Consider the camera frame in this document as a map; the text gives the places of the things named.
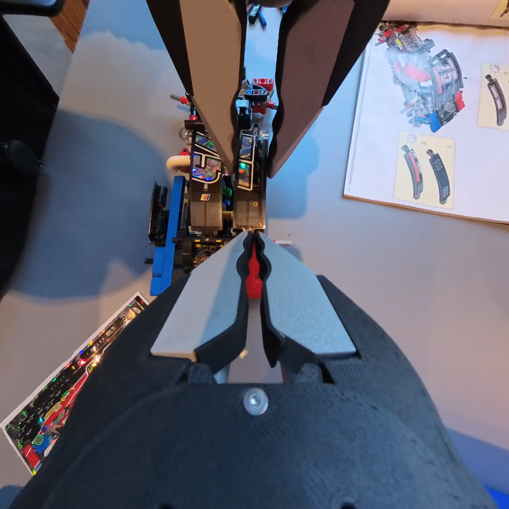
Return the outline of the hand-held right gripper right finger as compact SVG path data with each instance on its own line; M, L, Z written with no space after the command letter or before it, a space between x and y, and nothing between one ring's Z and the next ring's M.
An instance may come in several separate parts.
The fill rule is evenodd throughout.
M301 368L356 356L356 347L317 274L257 233L264 352L271 367Z

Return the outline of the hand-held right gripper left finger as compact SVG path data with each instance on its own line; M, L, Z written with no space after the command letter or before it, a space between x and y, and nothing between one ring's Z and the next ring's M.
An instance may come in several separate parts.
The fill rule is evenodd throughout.
M195 268L177 291L150 353L225 370L246 346L246 279L251 232L245 231Z

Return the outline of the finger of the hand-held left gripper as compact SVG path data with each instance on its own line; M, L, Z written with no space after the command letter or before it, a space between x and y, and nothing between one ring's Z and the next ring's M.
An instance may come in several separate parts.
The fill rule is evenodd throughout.
M180 1L192 98L224 166L236 162L237 111L244 65L244 1Z
M293 1L283 16L269 178L283 167L323 109L353 8L354 1Z

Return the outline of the toy brick car model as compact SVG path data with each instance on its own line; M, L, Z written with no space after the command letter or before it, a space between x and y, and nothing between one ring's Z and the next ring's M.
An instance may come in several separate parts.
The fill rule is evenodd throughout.
M268 111L277 110L274 89L272 78L243 81L236 101L239 134L260 124ZM153 258L145 259L152 265L151 296L163 293L239 233L250 231L235 230L232 224L237 165L228 170L220 160L191 95L170 94L170 98L189 107L189 118L180 132L186 147L167 161L167 168L176 171L183 166L188 174L175 176L169 208L168 188L157 182L153 186L148 237L155 251Z

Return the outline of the black starred brick panel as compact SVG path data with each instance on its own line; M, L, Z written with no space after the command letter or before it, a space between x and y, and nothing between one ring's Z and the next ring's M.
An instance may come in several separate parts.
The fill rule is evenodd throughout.
M232 213L235 230L264 231L266 228L268 152L268 130L253 124L250 130L241 131Z

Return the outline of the pile of loose toy bricks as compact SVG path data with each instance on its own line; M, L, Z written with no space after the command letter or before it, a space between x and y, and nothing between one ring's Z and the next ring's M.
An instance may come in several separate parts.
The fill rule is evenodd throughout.
M283 17L292 1L245 1L247 20L250 26L260 23L262 29L266 29L267 21L264 9L276 9Z

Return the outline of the open instruction booklet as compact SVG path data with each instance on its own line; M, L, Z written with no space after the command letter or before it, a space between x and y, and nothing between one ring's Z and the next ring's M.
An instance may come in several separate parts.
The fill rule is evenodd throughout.
M391 1L362 58L344 196L508 224L508 1Z

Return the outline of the wooden table leg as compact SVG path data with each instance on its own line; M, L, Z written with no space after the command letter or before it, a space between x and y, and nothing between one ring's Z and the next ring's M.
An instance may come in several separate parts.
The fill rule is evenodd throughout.
M65 1L59 14L51 18L72 53L75 51L89 4L90 1Z

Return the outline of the holographic sticker sheet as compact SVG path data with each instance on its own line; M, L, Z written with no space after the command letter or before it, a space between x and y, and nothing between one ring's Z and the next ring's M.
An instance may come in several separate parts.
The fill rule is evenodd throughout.
M32 476L61 435L75 400L121 331L149 305L135 293L1 423L1 430Z

